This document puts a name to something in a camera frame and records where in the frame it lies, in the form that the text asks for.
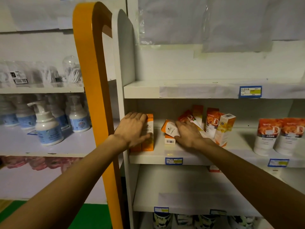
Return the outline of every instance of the orange pole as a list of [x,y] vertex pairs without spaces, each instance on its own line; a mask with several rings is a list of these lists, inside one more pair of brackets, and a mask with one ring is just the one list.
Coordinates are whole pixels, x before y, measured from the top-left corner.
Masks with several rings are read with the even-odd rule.
[[[84,80],[96,146],[114,133],[102,32],[112,37],[112,13],[101,2],[80,3],[73,13],[74,40]],[[118,159],[103,174],[113,229],[123,229],[124,207]]]

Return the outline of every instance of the shelf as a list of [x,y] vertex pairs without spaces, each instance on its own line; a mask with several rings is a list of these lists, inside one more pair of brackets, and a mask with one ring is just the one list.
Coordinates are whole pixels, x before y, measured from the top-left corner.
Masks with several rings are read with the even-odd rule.
[[[152,212],[143,212],[140,216],[140,229],[153,228],[153,214]],[[172,229],[194,229],[193,226],[185,227],[178,226],[175,218],[173,218]],[[226,216],[221,216],[216,220],[215,226],[213,229],[231,229],[227,222]]]
[[124,86],[125,99],[238,99],[240,86],[262,85],[263,99],[304,99],[301,79],[142,80]]
[[210,173],[205,166],[141,165],[133,210],[153,212],[155,206],[187,215],[218,209],[261,216],[223,173]]
[[29,84],[24,87],[0,88],[0,94],[24,94],[24,93],[69,93],[84,92],[84,84],[59,83],[44,87],[43,84]]
[[[252,150],[257,129],[255,128],[233,128],[229,135],[229,141],[225,147],[233,154],[257,165],[267,166],[270,159],[289,159],[287,167],[305,167],[305,139],[300,139],[296,153],[293,156],[285,156],[272,150],[267,157],[255,154]],[[164,134],[160,128],[154,129],[155,145],[151,152],[131,152],[129,162],[133,164],[165,164],[165,158],[183,158],[183,165],[212,165],[204,155],[197,151],[185,151],[178,143],[176,145],[164,144]]]
[[[114,127],[119,120],[114,119]],[[81,133],[64,129],[64,140],[56,145],[44,147],[36,135],[27,135],[19,126],[0,125],[0,156],[84,157],[96,148],[93,129]]]
[[[28,200],[61,175],[60,168],[33,170],[29,164],[0,169],[0,199]],[[103,179],[100,178],[85,203],[107,204]]]

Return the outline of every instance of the person's left hand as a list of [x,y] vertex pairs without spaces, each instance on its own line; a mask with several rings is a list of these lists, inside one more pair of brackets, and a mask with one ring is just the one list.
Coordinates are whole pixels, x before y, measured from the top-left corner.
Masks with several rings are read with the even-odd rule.
[[142,128],[147,119],[147,115],[143,113],[130,112],[120,122],[116,128],[114,135],[123,139],[128,148],[132,148],[146,139],[149,139],[152,133],[141,136]]

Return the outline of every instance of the forearm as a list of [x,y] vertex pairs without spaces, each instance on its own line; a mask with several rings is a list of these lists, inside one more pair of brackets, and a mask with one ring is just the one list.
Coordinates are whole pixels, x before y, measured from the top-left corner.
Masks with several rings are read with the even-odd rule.
[[85,158],[71,166],[7,218],[0,228],[50,228],[84,202],[113,158],[126,149],[123,140],[109,136]]
[[202,144],[201,152],[275,229],[305,228],[305,195],[229,151]]

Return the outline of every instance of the green floor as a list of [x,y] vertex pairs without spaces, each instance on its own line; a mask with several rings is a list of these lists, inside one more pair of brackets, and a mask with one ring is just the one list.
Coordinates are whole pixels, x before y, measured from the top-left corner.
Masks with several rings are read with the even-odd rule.
[[[0,213],[0,222],[10,216],[25,201],[13,201]],[[111,229],[108,205],[84,204],[69,229]]]

